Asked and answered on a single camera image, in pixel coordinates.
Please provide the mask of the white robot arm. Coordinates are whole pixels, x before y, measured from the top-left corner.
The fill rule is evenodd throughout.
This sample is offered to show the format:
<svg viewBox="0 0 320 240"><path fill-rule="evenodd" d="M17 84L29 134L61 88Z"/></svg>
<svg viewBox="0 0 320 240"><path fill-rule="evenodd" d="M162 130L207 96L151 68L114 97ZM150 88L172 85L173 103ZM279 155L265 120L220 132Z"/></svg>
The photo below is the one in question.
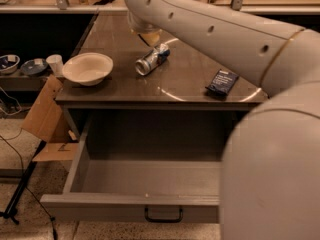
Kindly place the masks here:
<svg viewBox="0 0 320 240"><path fill-rule="evenodd" d="M192 0L125 3L136 32L163 29L269 96L225 146L222 239L320 240L318 33Z"/></svg>

